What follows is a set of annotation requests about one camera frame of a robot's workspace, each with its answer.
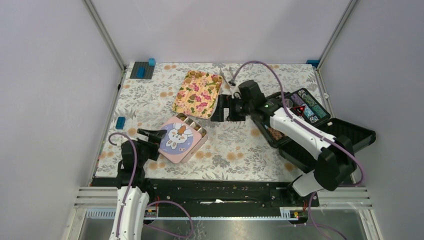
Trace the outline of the silver metal tongs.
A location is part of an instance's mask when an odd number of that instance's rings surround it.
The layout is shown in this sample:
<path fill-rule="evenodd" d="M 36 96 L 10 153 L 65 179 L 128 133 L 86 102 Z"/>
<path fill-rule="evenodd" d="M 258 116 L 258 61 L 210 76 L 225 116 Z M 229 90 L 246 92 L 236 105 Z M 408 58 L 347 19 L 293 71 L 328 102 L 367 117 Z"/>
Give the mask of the silver metal tongs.
<path fill-rule="evenodd" d="M 234 80 L 234 72 L 233 68 L 231 66 L 228 67 L 226 71 L 224 71 L 222 68 L 219 69 L 219 74 L 221 75 L 222 79 L 225 81 L 226 86 L 228 89 L 233 92 L 236 81 Z"/>

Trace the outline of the silver tin lid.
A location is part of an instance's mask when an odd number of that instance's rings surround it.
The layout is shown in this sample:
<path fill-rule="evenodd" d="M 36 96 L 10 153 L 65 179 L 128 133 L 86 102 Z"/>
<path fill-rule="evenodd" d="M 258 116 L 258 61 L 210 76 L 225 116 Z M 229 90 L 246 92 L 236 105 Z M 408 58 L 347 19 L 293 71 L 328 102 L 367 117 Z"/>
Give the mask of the silver tin lid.
<path fill-rule="evenodd" d="M 162 130 L 166 130 L 167 133 L 160 142 L 159 153 L 161 153 L 166 159 L 174 164 L 181 164 L 180 151 L 177 150 L 177 144 L 185 142 L 185 137 L 181 136 L 178 130 L 175 128 L 175 123 L 179 123 L 179 119 L 176 116 L 171 117 L 162 126 Z"/>

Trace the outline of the compartmented metal chocolate tin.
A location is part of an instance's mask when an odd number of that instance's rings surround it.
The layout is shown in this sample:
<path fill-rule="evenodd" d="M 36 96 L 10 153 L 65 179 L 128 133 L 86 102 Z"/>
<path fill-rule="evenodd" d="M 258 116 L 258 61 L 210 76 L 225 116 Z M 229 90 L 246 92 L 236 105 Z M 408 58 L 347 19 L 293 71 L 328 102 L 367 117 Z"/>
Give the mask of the compartmented metal chocolate tin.
<path fill-rule="evenodd" d="M 185 137 L 185 141 L 181 142 L 181 139 L 176 148 L 180 151 L 180 163 L 183 164 L 188 162 L 208 140 L 208 135 L 203 126 L 184 113 L 178 113 L 175 117 L 178 118 L 178 124 L 175 123 L 174 127 L 182 137 Z"/>

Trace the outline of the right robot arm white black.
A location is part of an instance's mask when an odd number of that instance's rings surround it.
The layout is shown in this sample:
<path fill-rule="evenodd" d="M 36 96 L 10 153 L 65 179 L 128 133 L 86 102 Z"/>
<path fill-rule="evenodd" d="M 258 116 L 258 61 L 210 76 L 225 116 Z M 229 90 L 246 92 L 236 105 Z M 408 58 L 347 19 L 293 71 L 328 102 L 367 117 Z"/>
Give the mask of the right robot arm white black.
<path fill-rule="evenodd" d="M 293 206 L 301 205 L 313 192 L 334 191 L 359 167 L 349 138 L 312 126 L 289 110 L 284 98 L 280 102 L 267 99 L 254 80 L 238 84 L 231 95 L 220 94 L 210 120 L 241 122 L 246 116 L 282 132 L 315 159 L 315 169 L 294 180 L 286 193 Z"/>

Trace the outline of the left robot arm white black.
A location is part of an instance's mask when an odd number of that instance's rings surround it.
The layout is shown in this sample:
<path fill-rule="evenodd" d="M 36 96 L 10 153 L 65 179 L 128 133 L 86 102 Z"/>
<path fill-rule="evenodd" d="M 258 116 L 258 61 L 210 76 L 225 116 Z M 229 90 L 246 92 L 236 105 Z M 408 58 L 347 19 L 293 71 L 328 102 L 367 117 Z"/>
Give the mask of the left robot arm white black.
<path fill-rule="evenodd" d="M 155 200 L 155 192 L 145 179 L 144 165 L 148 160 L 158 159 L 161 140 L 167 131 L 139 128 L 137 133 L 146 136 L 147 140 L 133 140 L 122 132 L 108 136 L 108 142 L 113 146 L 117 145 L 113 136 L 126 139 L 120 145 L 122 160 L 118 163 L 115 178 L 117 204 L 110 240 L 139 240 L 146 207 Z"/>

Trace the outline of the floral rectangular tray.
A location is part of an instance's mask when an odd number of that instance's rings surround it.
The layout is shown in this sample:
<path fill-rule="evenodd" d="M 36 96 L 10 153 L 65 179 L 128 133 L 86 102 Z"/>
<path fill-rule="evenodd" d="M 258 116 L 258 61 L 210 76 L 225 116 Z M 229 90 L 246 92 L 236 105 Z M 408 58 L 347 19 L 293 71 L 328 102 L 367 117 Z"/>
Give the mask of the floral rectangular tray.
<path fill-rule="evenodd" d="M 189 70 L 176 94 L 172 111 L 210 119 L 215 112 L 223 81 L 218 74 Z"/>

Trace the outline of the small blue block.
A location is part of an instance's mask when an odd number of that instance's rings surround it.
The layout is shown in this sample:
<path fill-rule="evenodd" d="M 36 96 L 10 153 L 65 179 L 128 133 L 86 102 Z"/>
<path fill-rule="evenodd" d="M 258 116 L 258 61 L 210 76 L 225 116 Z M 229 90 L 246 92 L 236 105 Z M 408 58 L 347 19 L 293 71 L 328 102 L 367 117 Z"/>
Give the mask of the small blue block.
<path fill-rule="evenodd" d="M 119 116 L 115 123 L 116 130 L 123 130 L 126 123 L 126 118 L 124 116 Z"/>

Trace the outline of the grey lego baseplate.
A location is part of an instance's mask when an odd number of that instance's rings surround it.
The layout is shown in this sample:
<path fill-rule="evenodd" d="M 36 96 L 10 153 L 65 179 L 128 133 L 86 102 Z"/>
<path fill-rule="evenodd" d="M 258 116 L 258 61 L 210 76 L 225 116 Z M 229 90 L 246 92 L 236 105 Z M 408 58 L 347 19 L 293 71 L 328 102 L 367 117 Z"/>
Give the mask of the grey lego baseplate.
<path fill-rule="evenodd" d="M 130 79 L 151 80 L 154 74 L 155 65 L 149 65 L 147 61 L 136 61 L 133 65 Z"/>

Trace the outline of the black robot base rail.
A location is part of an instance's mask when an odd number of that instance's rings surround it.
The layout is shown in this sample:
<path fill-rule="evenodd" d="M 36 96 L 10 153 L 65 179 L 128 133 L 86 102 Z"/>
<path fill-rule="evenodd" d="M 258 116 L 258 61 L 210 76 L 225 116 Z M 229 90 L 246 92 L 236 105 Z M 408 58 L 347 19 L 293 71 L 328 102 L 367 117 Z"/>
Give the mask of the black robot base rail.
<path fill-rule="evenodd" d="M 298 195 L 288 182 L 149 179 L 141 189 L 159 217 L 267 218 L 281 208 L 305 212 L 318 207 L 317 196 Z"/>

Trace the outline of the blue corner bracket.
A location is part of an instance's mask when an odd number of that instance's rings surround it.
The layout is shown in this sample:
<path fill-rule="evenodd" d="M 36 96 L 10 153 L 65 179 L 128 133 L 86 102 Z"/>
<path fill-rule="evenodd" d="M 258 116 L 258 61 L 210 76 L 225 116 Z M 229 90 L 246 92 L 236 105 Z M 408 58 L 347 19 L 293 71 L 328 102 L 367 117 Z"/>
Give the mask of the blue corner bracket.
<path fill-rule="evenodd" d="M 313 68 L 318 68 L 318 66 L 320 64 L 320 60 L 319 59 L 308 59 L 306 61 L 306 64 L 311 65 Z"/>

